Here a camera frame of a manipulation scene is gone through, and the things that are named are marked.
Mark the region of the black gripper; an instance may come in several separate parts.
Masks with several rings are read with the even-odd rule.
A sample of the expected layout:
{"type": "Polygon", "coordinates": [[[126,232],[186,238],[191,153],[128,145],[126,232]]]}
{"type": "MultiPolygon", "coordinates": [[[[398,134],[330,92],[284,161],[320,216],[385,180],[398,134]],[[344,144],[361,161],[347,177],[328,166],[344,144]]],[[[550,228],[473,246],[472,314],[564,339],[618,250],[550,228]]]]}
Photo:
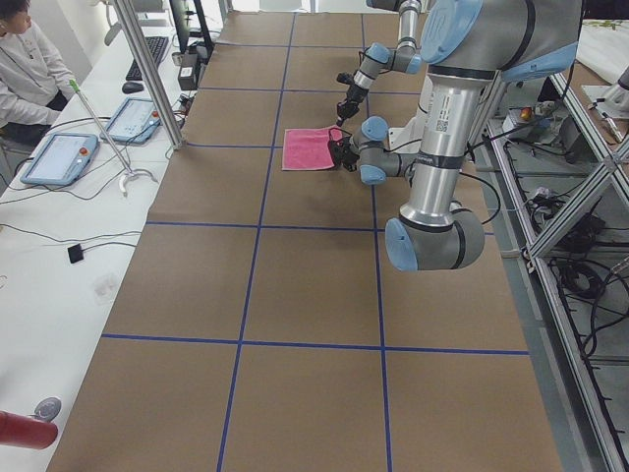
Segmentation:
{"type": "Polygon", "coordinates": [[[349,172],[355,172],[357,170],[357,162],[359,161],[359,155],[352,150],[352,140],[350,137],[341,138],[344,144],[344,155],[341,164],[338,167],[333,165],[333,169],[337,170],[344,168],[349,172]]]}
{"type": "Polygon", "coordinates": [[[366,88],[355,84],[350,85],[345,98],[336,104],[336,125],[343,126],[348,118],[354,117],[360,111],[360,105],[367,96],[368,90],[366,88]]]}

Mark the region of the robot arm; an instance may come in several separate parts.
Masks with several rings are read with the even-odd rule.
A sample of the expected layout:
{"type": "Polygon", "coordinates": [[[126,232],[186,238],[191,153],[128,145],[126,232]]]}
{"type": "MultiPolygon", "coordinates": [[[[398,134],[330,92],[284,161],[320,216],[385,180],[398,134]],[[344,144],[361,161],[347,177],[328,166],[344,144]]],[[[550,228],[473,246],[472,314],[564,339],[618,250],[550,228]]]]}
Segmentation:
{"type": "Polygon", "coordinates": [[[425,70],[431,82],[419,149],[386,150],[386,122],[366,120],[350,140],[361,178],[377,185],[411,181],[409,200],[385,226],[390,262],[405,271],[469,266],[482,253],[479,219],[454,198],[482,90],[495,78],[522,82],[559,73],[576,58],[583,6],[578,1],[438,1],[425,20],[417,1],[380,1],[399,16],[395,48],[372,44],[336,107],[353,117],[378,75],[425,70]]]}
{"type": "Polygon", "coordinates": [[[372,0],[366,4],[370,8],[398,14],[397,46],[388,48],[379,42],[373,42],[359,54],[359,67],[354,73],[338,74],[336,81],[348,86],[345,98],[336,104],[336,125],[339,127],[360,111],[360,105],[379,75],[391,71],[414,75],[420,71],[422,65],[417,29],[423,2],[372,0]]]}

